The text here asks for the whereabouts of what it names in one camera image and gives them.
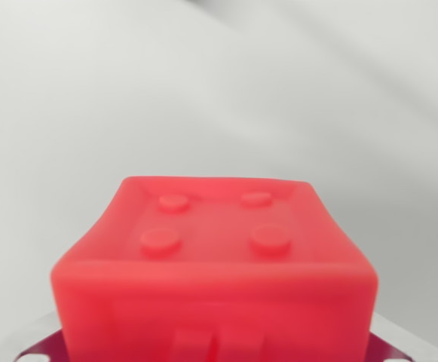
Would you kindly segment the black-padded silver gripper right finger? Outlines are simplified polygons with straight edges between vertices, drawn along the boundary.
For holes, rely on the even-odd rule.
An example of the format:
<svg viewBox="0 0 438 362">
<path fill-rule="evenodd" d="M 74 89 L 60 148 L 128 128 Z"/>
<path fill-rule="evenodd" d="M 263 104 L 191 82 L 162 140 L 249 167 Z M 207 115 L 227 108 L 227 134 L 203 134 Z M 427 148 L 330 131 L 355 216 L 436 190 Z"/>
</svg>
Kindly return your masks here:
<svg viewBox="0 0 438 362">
<path fill-rule="evenodd" d="M 374 313 L 365 361 L 438 361 L 438 348 Z"/>
</svg>

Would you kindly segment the black-padded silver gripper left finger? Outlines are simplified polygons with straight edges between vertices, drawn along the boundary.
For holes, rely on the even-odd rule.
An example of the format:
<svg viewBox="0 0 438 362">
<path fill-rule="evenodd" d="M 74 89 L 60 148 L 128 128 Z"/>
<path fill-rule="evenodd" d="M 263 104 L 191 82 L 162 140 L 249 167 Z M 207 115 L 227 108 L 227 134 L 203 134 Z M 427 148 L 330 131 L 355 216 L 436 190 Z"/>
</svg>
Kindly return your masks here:
<svg viewBox="0 0 438 362">
<path fill-rule="evenodd" d="M 46 314 L 18 332 L 14 361 L 69 361 L 56 312 Z"/>
</svg>

